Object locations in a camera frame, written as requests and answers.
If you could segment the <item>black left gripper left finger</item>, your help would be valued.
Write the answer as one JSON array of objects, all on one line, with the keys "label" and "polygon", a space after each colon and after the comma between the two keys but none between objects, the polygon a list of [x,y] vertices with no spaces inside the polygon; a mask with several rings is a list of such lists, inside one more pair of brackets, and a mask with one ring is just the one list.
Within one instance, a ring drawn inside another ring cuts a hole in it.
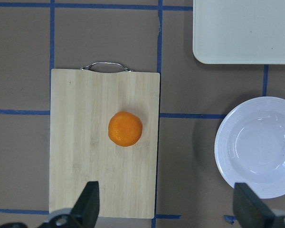
[{"label": "black left gripper left finger", "polygon": [[70,215],[75,228],[94,228],[100,211],[99,182],[89,181],[84,187]]}]

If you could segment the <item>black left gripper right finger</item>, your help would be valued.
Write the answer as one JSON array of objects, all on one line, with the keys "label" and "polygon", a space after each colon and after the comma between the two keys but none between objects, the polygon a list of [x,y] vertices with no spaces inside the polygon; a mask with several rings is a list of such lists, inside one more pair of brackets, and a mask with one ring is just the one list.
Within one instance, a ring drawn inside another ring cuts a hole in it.
[{"label": "black left gripper right finger", "polygon": [[269,228],[275,215],[246,183],[235,183],[233,212],[242,228]]}]

